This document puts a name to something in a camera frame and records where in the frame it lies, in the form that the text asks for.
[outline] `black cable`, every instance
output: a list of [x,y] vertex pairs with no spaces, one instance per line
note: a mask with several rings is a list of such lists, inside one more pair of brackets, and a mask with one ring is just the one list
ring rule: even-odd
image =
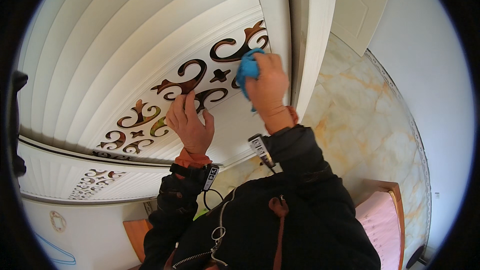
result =
[[208,191],[213,191],[213,192],[217,193],[220,196],[220,198],[222,199],[222,201],[223,201],[223,196],[222,196],[222,194],[220,194],[219,191],[214,190],[214,189],[209,189],[209,190],[203,191],[203,204],[205,205],[207,210],[211,211],[212,209],[207,206],[207,200],[206,200],[206,196],[207,196]]
[[[264,162],[261,161],[261,162],[260,162],[260,166],[263,166],[263,165],[265,165],[265,164],[264,164]],[[273,170],[273,168],[268,167],[268,169],[270,169],[270,171],[272,171],[273,174],[277,174],[277,172],[275,172],[275,170]]]

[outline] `hand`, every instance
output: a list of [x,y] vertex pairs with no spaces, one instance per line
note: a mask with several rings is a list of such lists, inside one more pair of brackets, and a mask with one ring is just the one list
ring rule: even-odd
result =
[[214,118],[203,110],[205,125],[198,119],[195,110],[195,92],[178,95],[166,112],[166,124],[180,137],[183,147],[190,154],[205,154],[212,144],[215,133]]
[[278,54],[254,53],[260,75],[258,79],[247,77],[245,89],[251,103],[273,133],[286,127],[294,127],[293,119],[287,107],[283,105],[283,95],[289,87],[289,79],[282,69]]

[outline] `brown strap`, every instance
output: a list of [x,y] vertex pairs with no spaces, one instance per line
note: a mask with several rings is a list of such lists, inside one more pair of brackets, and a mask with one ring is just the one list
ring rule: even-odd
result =
[[285,223],[285,216],[289,213],[289,206],[283,195],[280,195],[281,201],[277,197],[273,197],[268,202],[268,207],[280,217],[280,227],[278,229],[278,241],[276,244],[275,259],[273,260],[273,270],[280,270],[282,268],[282,237],[283,225]]
[[172,254],[170,257],[165,262],[165,266],[163,267],[163,270],[171,270],[172,269],[172,261],[173,261],[173,255],[175,254],[175,251],[177,251],[177,248],[173,249]]

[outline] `pink bedsheet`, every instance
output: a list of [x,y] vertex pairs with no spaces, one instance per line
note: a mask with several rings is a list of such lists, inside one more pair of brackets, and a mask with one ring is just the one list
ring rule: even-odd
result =
[[400,226],[392,196],[375,192],[355,209],[370,242],[380,256],[382,270],[397,270],[400,261]]

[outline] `metal ring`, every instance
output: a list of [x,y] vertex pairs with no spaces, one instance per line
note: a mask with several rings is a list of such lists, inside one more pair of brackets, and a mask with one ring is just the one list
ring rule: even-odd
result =
[[[213,234],[218,230],[218,229],[223,229],[223,232],[220,233],[220,236],[218,238],[214,238],[213,237]],[[223,238],[223,236],[225,236],[225,233],[227,233],[227,230],[225,229],[224,226],[218,226],[217,228],[215,228],[213,231],[212,231],[212,239],[214,241],[218,241],[220,240],[221,238]]]

